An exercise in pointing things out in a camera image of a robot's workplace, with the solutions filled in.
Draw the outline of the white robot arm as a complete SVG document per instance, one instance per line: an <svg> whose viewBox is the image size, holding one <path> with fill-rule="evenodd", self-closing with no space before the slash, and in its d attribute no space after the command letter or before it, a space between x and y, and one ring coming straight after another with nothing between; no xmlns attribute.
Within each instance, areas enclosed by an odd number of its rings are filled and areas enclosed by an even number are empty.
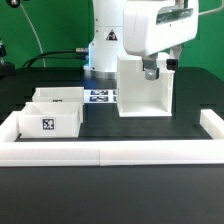
<svg viewBox="0 0 224 224"><path fill-rule="evenodd" d="M88 76L114 79L117 55L151 56L195 38L198 0L92 0Z"/></svg>

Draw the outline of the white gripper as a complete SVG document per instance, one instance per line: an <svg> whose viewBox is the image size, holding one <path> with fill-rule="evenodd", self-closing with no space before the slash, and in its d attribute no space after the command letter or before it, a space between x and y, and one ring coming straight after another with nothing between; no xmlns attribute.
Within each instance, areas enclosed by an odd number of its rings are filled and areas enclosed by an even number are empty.
<svg viewBox="0 0 224 224"><path fill-rule="evenodd" d="M130 55L144 57L145 78L159 78L158 53L170 48L168 70L179 66L182 43L195 38L198 0L128 0L123 11L123 46Z"/></svg>

